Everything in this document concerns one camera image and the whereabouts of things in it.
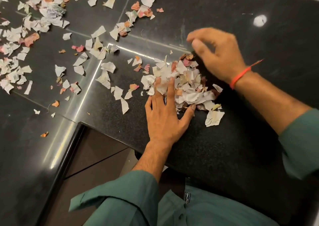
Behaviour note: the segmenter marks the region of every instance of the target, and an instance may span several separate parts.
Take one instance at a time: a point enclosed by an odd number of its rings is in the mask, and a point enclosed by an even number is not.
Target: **teal sleeve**
[[[71,199],[69,212],[95,205],[97,209],[85,226],[155,226],[158,200],[159,190],[154,176],[145,171],[131,171],[75,196]]]
[[[286,172],[298,179],[319,169],[319,111],[312,109],[295,119],[279,136],[285,149]]]

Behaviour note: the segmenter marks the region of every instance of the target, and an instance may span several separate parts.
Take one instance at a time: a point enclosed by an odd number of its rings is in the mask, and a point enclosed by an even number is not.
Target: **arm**
[[[204,28],[189,33],[188,41],[206,68],[219,79],[231,83],[247,66],[234,35]],[[215,53],[203,43],[215,47]],[[259,111],[276,131],[285,149],[283,162],[289,175],[303,178],[319,168],[319,111],[294,99],[257,73],[248,71],[235,89]]]
[[[159,182],[173,144],[179,140],[188,128],[196,107],[195,105],[189,106],[184,116],[179,120],[175,110],[174,78],[171,78],[168,83],[166,105],[163,96],[156,89],[159,84],[161,84],[160,77],[155,81],[155,95],[150,96],[145,105],[150,142],[147,144],[142,157],[132,169],[132,171],[143,170],[149,172],[157,182]]]

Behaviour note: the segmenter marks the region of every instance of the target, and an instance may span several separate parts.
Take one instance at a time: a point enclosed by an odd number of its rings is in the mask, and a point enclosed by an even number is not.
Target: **orange wristband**
[[[257,62],[255,62],[254,64],[250,65],[249,67],[245,68],[244,71],[242,71],[240,74],[238,74],[237,76],[235,76],[233,78],[233,80],[231,81],[231,83],[229,84],[229,86],[231,87],[231,89],[235,88],[235,84],[237,83],[237,81],[245,75],[246,72],[251,71],[251,67],[260,63],[262,60],[259,60]]]

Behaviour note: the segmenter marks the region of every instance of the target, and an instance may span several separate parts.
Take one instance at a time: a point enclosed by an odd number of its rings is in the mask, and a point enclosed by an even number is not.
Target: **person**
[[[234,35],[203,28],[187,41],[217,78],[231,84],[259,111],[279,135],[286,172],[303,179],[319,168],[319,111],[294,99],[257,73],[241,56]],[[212,44],[215,52],[205,45]],[[131,172],[84,192],[71,200],[69,211],[95,205],[84,224],[100,225],[278,225],[271,218],[234,200],[186,186],[191,200],[168,191],[158,202],[158,182],[167,156],[186,131],[195,110],[190,105],[179,120],[175,111],[174,81],[169,81],[167,104],[156,91],[145,105],[150,141]]]

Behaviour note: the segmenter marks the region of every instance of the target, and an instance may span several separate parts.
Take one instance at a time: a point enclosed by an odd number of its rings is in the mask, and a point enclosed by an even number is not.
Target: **black countertop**
[[[2,17],[11,27],[22,24],[23,13],[16,11],[19,0],[1,3]],[[79,122],[85,123],[138,152],[143,152],[149,140],[144,104],[147,96],[141,89],[128,100],[129,111],[122,115],[121,102],[95,79],[100,76],[100,61],[89,53],[83,67],[86,76],[73,71],[75,62],[72,45],[85,44],[101,25],[109,32],[116,23],[127,20],[126,11],[138,0],[115,0],[113,9],[87,0],[67,4],[66,28],[51,27],[40,34],[22,65],[30,65],[33,80],[30,95],[15,90],[1,94],[2,121],[0,136],[1,198],[0,220],[6,225],[34,225],[45,204],[54,180],[59,176],[68,152],[68,144]],[[143,73],[133,71],[127,60],[135,55],[143,64],[154,65],[153,58],[168,62],[184,52],[190,52],[187,34],[202,27],[217,27],[237,36],[247,64],[265,60],[254,70],[297,99],[319,107],[316,78],[319,74],[316,53],[319,3],[313,0],[155,0],[153,20],[137,19],[131,32],[115,42],[108,32],[100,40],[119,46],[118,53],[107,55],[103,62],[113,62],[117,69],[110,75],[112,86],[124,89],[131,83],[141,85]],[[41,15],[32,11],[34,17]],[[265,15],[262,27],[253,25],[258,15]],[[72,32],[70,40],[62,35]],[[54,65],[65,66],[63,79],[79,82],[79,95],[70,91],[59,94],[55,85]],[[176,143],[167,165],[185,175],[204,181],[212,191],[228,196],[279,222],[289,221],[297,210],[306,184],[290,179],[283,168],[281,146],[274,131],[251,106],[228,87],[218,98],[225,115],[219,126],[205,127],[206,113],[196,111],[189,129]],[[70,101],[64,98],[71,96]],[[58,108],[46,107],[54,100]],[[41,110],[35,115],[33,109]],[[48,131],[46,138],[40,134]]]

